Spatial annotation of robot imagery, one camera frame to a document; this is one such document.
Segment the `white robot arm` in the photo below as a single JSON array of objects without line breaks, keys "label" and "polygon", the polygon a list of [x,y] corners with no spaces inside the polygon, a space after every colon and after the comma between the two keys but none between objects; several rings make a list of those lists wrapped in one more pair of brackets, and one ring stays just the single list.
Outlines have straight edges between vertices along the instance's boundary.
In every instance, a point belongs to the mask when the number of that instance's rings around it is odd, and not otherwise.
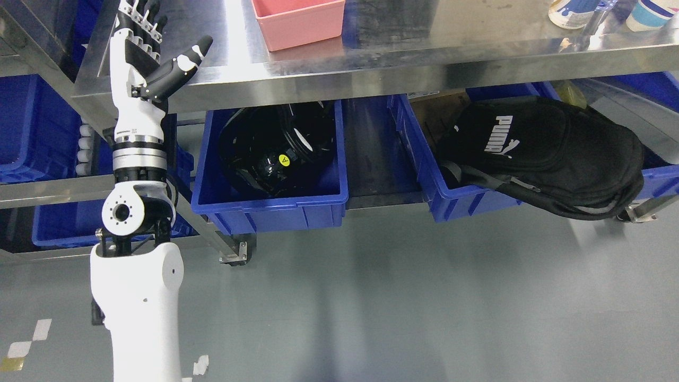
[{"label": "white robot arm", "polygon": [[112,345],[114,381],[180,381],[179,289],[163,134],[114,133],[116,183],[90,254],[91,291]]}]

